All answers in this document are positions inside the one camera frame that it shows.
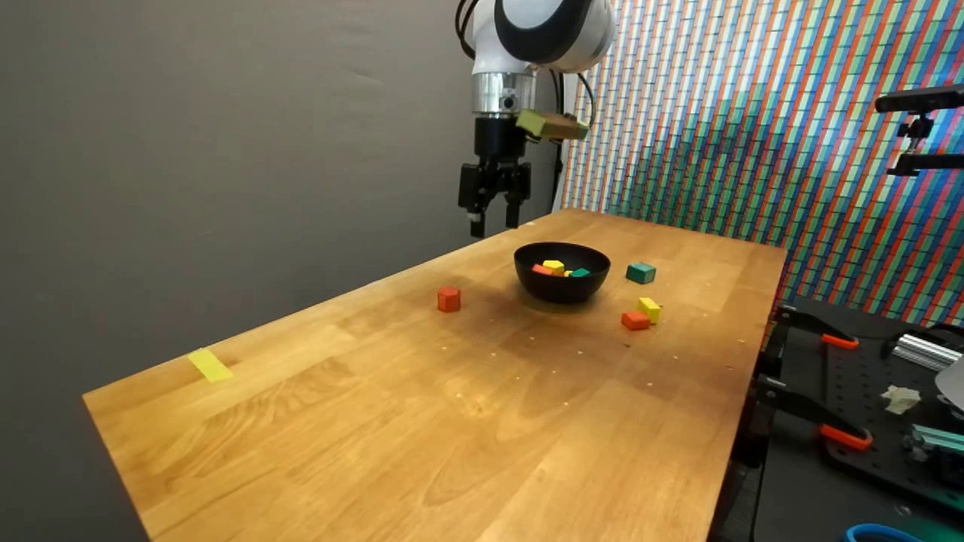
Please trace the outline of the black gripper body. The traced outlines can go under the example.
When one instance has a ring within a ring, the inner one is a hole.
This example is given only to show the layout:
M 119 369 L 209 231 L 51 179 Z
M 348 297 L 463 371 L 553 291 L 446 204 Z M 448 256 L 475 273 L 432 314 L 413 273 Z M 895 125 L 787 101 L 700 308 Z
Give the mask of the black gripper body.
M 473 153 L 475 160 L 461 167 L 458 204 L 485 210 L 503 192 L 509 208 L 521 208 L 530 195 L 530 167 L 514 118 L 481 115 L 473 131 Z

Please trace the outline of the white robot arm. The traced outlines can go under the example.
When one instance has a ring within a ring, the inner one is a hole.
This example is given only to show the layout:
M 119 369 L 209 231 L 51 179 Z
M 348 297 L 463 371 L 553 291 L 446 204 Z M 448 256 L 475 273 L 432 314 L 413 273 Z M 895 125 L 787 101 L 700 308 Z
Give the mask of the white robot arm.
M 505 195 L 509 228 L 530 195 L 530 132 L 521 126 L 526 79 L 596 67 L 613 38 L 613 15 L 609 0 L 458 0 L 453 31 L 475 83 L 475 160 L 461 167 L 458 208 L 470 235 L 481 239 L 494 195 Z

